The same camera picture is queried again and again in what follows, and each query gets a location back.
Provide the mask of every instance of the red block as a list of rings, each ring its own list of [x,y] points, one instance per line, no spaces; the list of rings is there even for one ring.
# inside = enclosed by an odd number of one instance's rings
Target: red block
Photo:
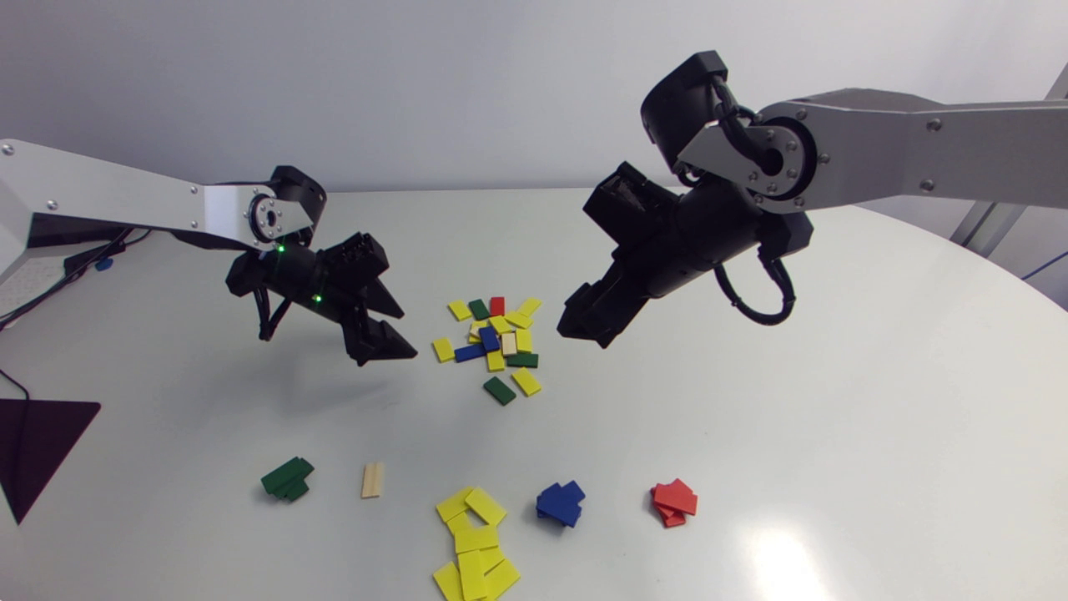
[[[681,511],[690,516],[697,515],[697,495],[693,494],[678,478],[670,485],[657,485],[653,489],[653,503],[658,507]]]

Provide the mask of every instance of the black cable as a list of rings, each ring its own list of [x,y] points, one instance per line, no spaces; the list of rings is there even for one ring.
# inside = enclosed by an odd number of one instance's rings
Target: black cable
[[[22,395],[26,397],[26,400],[28,400],[28,401],[30,400],[30,392],[26,390],[26,386],[22,386],[21,384],[18,383],[17,380],[15,380],[14,378],[7,376],[7,373],[4,371],[4,370],[2,370],[2,369],[0,369],[0,376],[4,377],[4,380],[6,380],[7,382],[11,382],[19,391],[21,391]]]
[[[1035,269],[1034,271],[1031,271],[1030,273],[1027,273],[1027,274],[1023,275],[1023,276],[1022,276],[1022,278],[1020,278],[1020,279],[1022,279],[1022,280],[1026,280],[1026,279],[1027,279],[1027,278],[1030,278],[1031,275],[1035,275],[1035,274],[1038,274],[1038,272],[1039,272],[1039,271],[1041,271],[1041,270],[1042,270],[1042,269],[1045,269],[1046,267],[1049,267],[1049,266],[1050,266],[1050,265],[1052,265],[1053,263],[1056,263],[1057,260],[1059,260],[1059,259],[1064,258],[1065,256],[1068,256],[1068,251],[1065,251],[1065,252],[1062,252],[1061,254],[1057,254],[1057,255],[1056,255],[1056,256],[1054,256],[1053,258],[1050,258],[1049,260],[1047,260],[1047,262],[1042,263],[1042,266],[1041,266],[1041,267],[1038,267],[1038,268],[1037,268],[1037,269]]]
[[[731,300],[731,306],[738,307],[741,315],[760,326],[778,326],[786,321],[786,318],[790,317],[790,313],[794,312],[794,302],[797,300],[797,296],[794,295],[794,282],[790,281],[790,274],[786,272],[786,266],[781,259],[761,259],[760,262],[764,263],[764,269],[771,275],[771,281],[775,282],[775,285],[783,292],[783,309],[778,314],[761,314],[742,302],[741,296],[731,285],[723,263],[716,265],[716,281],[720,283],[723,294],[726,294],[727,299]]]

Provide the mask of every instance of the blue block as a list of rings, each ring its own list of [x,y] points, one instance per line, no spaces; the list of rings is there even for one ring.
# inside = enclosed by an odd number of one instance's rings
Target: blue block
[[[501,342],[497,339],[497,331],[492,328],[478,329],[478,338],[482,338],[482,346],[487,353],[501,350]]]
[[[456,363],[469,362],[477,358],[485,358],[486,349],[482,345],[471,345],[456,349]]]

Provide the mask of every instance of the white table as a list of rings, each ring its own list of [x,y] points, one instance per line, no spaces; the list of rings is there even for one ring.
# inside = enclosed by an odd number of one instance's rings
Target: white table
[[[38,398],[104,410],[22,525],[0,575],[49,600],[436,599],[454,557],[434,505],[482,486],[508,510],[522,599],[1063,599],[1068,319],[993,264],[846,207],[786,262],[798,305],[747,321],[712,276],[649,303],[607,350],[555,334],[609,264],[588,190],[333,194],[317,235],[371,231],[413,361],[357,368],[334,325],[289,313],[256,341],[232,253],[157,234],[0,335]],[[764,310],[755,256],[729,264]],[[483,362],[439,365],[455,298],[545,299],[545,391],[499,407]],[[315,465],[286,505],[260,477]],[[363,464],[384,496],[361,501]],[[696,518],[663,529],[656,483]],[[578,527],[534,516],[577,479]],[[5,601],[10,595],[0,590]]]

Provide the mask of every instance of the wooden block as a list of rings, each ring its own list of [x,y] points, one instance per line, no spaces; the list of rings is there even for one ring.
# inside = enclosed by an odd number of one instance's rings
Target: wooden block
[[[471,319],[471,310],[468,309],[467,303],[462,302],[462,300],[453,300],[449,304],[449,311],[453,313],[453,317],[458,322]]]
[[[453,345],[447,338],[439,338],[434,342],[434,352],[438,355],[438,363],[443,364],[456,359]]]
[[[478,551],[491,547],[500,547],[501,542],[497,538],[497,526],[482,526],[478,528],[468,528],[455,535],[456,554],[468,551]]]
[[[537,353],[520,353],[508,358],[508,367],[537,367]]]
[[[360,499],[382,496],[382,472],[384,469],[380,461],[363,466],[363,489],[360,491]]]
[[[501,353],[505,358],[511,358],[518,353],[519,350],[516,348],[516,333],[506,332],[501,335]]]
[[[473,487],[465,487],[453,496],[439,503],[437,509],[441,521],[447,524],[450,520],[467,511],[467,495],[471,494],[473,490]]]
[[[456,564],[450,562],[434,572],[434,582],[438,583],[438,588],[445,601],[464,601],[464,591],[460,588],[460,571]]]
[[[519,582],[519,570],[507,559],[501,562],[486,574],[487,601],[496,601],[517,582]]]
[[[520,353],[534,352],[534,345],[531,343],[531,331],[520,330],[516,332],[516,350]]]
[[[468,339],[470,341],[473,337],[474,341],[472,341],[472,343],[477,343],[477,342],[482,341],[482,338],[478,336],[478,331],[482,330],[482,329],[484,329],[484,328],[486,328],[486,327],[488,327],[488,326],[489,326],[489,320],[478,320],[478,321],[472,323],[471,325],[471,330],[470,330],[470,332],[468,332]]]
[[[541,384],[538,383],[534,375],[530,373],[527,368],[519,368],[518,371],[512,375],[512,379],[516,381],[519,389],[522,390],[523,395],[528,397],[533,397],[541,392]]]
[[[523,304],[519,306],[519,313],[528,318],[532,318],[534,317],[534,312],[536,312],[540,306],[540,300],[537,298],[528,298],[527,300],[523,300]]]
[[[456,533],[460,531],[470,531],[474,527],[474,524],[471,523],[471,518],[468,518],[467,511],[445,522],[445,525],[449,526],[449,532],[453,536],[456,536]]]
[[[501,520],[508,515],[499,503],[493,501],[493,497],[489,496],[489,493],[482,489],[473,489],[465,503],[490,526],[500,524]]]
[[[486,572],[482,569],[482,554],[468,551],[456,556],[460,567],[460,589],[464,601],[475,601],[486,597]]]
[[[491,353],[486,353],[486,369],[490,373],[504,371],[504,355],[498,349]]]
[[[493,327],[493,330],[498,334],[504,334],[505,332],[512,332],[515,330],[502,316],[493,316],[489,318],[489,326]]]
[[[530,329],[534,326],[534,320],[528,318],[527,316],[520,314],[519,312],[512,312],[511,314],[505,314],[504,319],[516,328],[521,328],[523,330]]]
[[[482,553],[482,569],[487,572],[492,570],[500,564],[504,562],[504,552],[501,551],[500,547],[490,547],[489,549],[483,549],[478,553]]]

